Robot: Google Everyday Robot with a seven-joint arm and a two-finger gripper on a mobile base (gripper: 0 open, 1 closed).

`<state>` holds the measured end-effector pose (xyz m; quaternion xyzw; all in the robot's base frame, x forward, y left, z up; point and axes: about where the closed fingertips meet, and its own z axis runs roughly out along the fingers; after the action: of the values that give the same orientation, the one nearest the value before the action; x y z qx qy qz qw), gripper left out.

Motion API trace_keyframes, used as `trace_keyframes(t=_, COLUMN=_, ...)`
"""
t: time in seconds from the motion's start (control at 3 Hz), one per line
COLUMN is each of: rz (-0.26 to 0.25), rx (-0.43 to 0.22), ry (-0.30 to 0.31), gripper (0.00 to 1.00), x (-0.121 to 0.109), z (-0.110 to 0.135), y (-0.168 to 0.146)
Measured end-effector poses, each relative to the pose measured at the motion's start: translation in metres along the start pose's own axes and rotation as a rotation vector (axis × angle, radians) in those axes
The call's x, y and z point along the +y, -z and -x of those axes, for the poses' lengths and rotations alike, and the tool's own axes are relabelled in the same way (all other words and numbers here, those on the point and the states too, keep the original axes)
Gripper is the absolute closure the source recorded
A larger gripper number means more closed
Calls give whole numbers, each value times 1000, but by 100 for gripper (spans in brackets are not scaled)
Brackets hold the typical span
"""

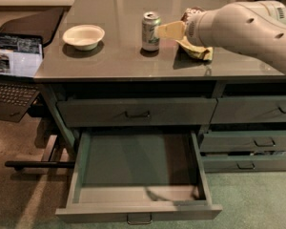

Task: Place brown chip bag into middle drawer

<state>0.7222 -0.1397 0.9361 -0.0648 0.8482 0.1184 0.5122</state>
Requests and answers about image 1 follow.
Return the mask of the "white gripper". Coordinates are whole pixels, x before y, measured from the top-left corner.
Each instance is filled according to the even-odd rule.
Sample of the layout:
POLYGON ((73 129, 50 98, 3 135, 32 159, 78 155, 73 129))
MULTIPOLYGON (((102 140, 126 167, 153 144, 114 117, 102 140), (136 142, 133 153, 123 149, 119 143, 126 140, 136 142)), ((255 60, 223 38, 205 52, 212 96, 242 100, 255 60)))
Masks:
POLYGON ((163 39, 181 40, 185 34, 192 45, 217 47, 217 13, 218 10, 195 13, 188 19, 186 26, 183 21, 157 26, 155 28, 155 36, 163 39))

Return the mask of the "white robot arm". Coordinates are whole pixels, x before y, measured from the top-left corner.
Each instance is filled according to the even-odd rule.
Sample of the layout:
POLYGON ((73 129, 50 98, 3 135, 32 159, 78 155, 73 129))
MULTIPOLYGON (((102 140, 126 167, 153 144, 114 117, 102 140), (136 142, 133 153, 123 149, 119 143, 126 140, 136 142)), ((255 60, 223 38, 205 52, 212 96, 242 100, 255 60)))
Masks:
POLYGON ((277 1, 234 2, 155 28, 158 38, 187 39, 261 60, 286 75, 286 7, 277 1))

